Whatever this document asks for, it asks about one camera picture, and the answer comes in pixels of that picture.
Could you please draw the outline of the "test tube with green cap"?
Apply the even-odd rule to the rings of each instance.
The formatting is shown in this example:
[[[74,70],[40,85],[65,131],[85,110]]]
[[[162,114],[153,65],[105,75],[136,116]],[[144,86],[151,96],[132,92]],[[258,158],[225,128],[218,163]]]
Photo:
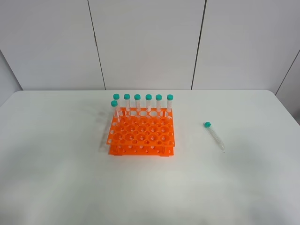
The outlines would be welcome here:
[[[207,121],[207,122],[204,122],[203,126],[208,130],[209,134],[214,139],[214,141],[216,142],[218,147],[223,152],[225,152],[225,145],[224,145],[223,141],[221,140],[221,138],[219,137],[219,135],[214,130],[214,128],[212,127],[212,124],[209,121]]]

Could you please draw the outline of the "orange test tube rack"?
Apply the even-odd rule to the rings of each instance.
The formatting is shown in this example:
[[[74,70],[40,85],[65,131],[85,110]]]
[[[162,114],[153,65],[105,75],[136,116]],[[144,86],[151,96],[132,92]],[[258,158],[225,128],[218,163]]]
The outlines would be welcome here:
[[[137,112],[133,107],[128,114],[122,107],[119,117],[112,118],[106,144],[110,155],[173,156],[173,112],[162,108],[157,115],[155,107],[150,112],[146,108]]]

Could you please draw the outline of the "back row tube far right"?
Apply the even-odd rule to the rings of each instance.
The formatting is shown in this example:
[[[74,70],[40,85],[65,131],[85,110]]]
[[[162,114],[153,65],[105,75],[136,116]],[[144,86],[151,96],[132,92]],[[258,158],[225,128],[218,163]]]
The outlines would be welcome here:
[[[168,113],[172,111],[172,103],[173,103],[173,95],[168,94],[167,95],[167,108],[166,108],[166,111]]]

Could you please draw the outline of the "second row tube left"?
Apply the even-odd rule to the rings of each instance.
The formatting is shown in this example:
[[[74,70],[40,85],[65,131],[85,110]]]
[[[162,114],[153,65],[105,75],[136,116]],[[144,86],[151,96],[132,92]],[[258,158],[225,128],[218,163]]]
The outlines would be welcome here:
[[[117,100],[111,101],[111,106],[113,108],[113,116],[117,120],[118,123],[120,123],[120,106],[117,102]]]

